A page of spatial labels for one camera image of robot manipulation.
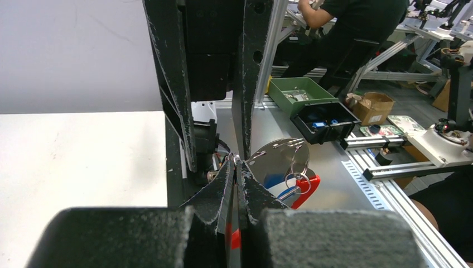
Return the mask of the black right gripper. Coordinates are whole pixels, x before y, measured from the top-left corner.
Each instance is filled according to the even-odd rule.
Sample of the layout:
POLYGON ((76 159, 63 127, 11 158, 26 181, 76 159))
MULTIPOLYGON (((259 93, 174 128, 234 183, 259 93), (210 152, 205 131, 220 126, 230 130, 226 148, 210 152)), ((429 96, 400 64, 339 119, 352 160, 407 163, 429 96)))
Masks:
POLYGON ((191 101, 225 98, 234 78, 237 49, 231 110, 238 154, 248 159, 255 95, 274 2, 185 1, 186 49, 177 1, 142 3, 162 108, 184 143, 187 168, 197 171, 191 101))

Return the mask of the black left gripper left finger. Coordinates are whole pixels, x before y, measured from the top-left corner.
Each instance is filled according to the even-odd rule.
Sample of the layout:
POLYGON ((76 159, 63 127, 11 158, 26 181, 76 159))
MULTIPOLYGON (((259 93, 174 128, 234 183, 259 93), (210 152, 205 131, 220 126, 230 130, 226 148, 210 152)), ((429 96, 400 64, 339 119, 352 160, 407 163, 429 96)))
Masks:
POLYGON ((28 267, 225 267, 234 164, 177 208, 75 207, 45 228, 28 267))

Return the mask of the silver key organiser plate with rings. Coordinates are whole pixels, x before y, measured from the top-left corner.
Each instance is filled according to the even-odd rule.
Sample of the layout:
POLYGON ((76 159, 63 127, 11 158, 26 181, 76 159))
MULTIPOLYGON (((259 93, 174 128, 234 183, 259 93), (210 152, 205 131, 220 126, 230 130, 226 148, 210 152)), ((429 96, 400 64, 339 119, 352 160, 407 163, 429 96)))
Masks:
POLYGON ((248 160, 229 154, 205 187, 207 213, 219 267, 229 267, 230 253, 240 249, 254 262, 257 226, 265 209, 296 209, 320 184, 308 169, 310 152, 302 138, 283 138, 264 145, 248 160))

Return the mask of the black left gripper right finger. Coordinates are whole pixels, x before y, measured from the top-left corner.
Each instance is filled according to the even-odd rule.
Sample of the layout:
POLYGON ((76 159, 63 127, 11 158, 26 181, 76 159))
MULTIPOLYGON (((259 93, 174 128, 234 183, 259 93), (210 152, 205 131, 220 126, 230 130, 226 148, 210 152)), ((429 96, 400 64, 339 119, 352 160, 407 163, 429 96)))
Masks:
POLYGON ((424 267, 408 223, 386 209, 291 209, 236 165, 241 267, 424 267))

